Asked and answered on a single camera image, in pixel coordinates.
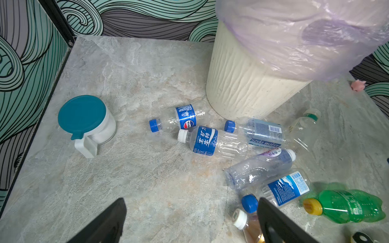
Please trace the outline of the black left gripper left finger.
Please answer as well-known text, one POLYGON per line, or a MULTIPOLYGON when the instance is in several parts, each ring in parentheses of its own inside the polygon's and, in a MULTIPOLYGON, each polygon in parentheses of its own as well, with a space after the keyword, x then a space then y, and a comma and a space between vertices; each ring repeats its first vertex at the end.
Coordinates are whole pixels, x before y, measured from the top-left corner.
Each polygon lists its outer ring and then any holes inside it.
POLYGON ((118 243, 123 234, 126 214, 125 200, 118 198, 68 243, 118 243))

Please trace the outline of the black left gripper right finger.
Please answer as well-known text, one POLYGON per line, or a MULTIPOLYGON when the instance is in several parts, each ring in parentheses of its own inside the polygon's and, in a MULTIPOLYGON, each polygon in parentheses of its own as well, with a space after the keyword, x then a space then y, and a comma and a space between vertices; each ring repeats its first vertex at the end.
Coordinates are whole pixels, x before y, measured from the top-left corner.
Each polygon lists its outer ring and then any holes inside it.
POLYGON ((259 199, 257 215, 266 243, 318 243, 264 197, 259 199))

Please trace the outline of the red yellow tea bottle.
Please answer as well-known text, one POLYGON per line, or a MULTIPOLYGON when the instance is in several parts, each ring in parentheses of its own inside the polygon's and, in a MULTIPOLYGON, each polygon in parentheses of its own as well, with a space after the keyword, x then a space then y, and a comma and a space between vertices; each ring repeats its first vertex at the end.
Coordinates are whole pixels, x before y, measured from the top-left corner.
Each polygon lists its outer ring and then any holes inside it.
POLYGON ((265 243, 258 217, 248 215, 241 209, 236 209, 232 215, 233 225, 243 232, 247 243, 265 243))

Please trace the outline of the green soda bottle front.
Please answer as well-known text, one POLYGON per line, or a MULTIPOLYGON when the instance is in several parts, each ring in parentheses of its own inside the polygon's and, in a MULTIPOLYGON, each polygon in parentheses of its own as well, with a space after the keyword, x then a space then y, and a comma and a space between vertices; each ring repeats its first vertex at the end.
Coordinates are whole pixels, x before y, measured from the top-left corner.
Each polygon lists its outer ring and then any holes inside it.
POLYGON ((303 200, 308 214, 325 216, 337 224, 381 221, 386 217, 382 205, 379 197, 361 190, 323 190, 303 200))

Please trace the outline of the clear bottle green band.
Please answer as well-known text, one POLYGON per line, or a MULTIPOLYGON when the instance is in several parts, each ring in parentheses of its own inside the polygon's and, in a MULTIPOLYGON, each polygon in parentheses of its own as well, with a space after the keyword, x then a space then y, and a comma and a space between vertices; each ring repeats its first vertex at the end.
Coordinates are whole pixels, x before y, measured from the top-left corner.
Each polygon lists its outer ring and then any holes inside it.
POLYGON ((315 108, 307 109, 297 118, 288 130, 288 145, 295 152, 311 151, 319 136, 321 112, 315 108))

